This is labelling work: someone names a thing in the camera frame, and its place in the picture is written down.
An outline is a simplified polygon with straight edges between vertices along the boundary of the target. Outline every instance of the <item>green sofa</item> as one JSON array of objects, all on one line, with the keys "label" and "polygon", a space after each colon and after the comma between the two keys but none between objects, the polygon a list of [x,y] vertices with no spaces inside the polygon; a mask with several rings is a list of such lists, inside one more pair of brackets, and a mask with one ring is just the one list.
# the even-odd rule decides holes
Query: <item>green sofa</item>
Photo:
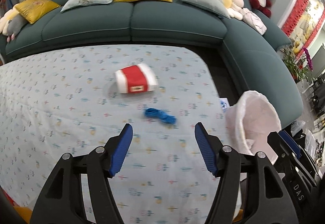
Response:
[{"label": "green sofa", "polygon": [[[64,5],[68,0],[53,0]],[[248,0],[245,7],[251,10]],[[244,22],[219,19],[178,0],[91,5],[60,13],[57,8],[15,40],[0,39],[7,61],[56,48],[110,42],[163,42],[218,49],[239,94],[257,90],[273,104],[283,127],[303,111],[299,91],[276,51],[289,38],[270,19],[255,12],[267,26],[264,36]]]}]

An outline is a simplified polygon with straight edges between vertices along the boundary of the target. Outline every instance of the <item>blue cord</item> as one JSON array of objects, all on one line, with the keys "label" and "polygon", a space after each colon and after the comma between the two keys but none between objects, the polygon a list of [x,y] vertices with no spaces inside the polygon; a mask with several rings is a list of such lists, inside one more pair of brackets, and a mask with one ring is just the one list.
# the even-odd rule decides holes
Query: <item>blue cord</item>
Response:
[{"label": "blue cord", "polygon": [[165,111],[160,109],[148,108],[144,111],[146,117],[159,118],[164,123],[175,124],[176,117],[168,115]]}]

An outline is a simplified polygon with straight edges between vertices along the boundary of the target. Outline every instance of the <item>gray plush toy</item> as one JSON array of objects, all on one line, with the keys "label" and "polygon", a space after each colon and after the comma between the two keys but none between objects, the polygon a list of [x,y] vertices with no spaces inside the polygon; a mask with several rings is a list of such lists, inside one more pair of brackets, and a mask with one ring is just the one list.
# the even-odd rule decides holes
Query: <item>gray plush toy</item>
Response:
[{"label": "gray plush toy", "polygon": [[17,34],[20,32],[23,26],[27,24],[27,20],[22,17],[22,15],[18,14],[16,15],[12,20],[8,22],[8,37],[7,37],[7,43],[12,41]]}]

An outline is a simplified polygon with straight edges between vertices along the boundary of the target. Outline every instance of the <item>white tablecloth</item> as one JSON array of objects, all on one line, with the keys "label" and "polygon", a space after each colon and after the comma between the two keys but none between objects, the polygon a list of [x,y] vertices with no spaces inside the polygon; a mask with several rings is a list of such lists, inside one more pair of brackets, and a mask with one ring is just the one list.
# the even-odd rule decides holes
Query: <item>white tablecloth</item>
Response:
[{"label": "white tablecloth", "polygon": [[[119,94],[113,73],[140,62],[155,72],[159,89]],[[206,170],[194,125],[229,142],[216,88],[195,53],[153,45],[72,48],[1,66],[0,79],[0,184],[19,205],[37,198],[63,153],[88,154],[128,122],[133,141],[109,180],[124,222],[204,223],[218,180]],[[146,107],[175,115],[177,124],[145,118]],[[87,191],[85,206],[94,221]]]}]

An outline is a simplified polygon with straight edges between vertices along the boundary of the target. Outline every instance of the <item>purple flower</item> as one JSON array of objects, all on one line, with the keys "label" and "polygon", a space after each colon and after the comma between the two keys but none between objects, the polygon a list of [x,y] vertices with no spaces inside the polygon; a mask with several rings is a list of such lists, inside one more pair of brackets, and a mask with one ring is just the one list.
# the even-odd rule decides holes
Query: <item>purple flower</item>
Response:
[{"label": "purple flower", "polygon": [[309,69],[312,71],[313,70],[313,63],[311,62],[311,58],[309,55],[309,52],[306,47],[303,47],[304,53],[306,54],[306,59],[307,59],[307,64],[309,66]]}]

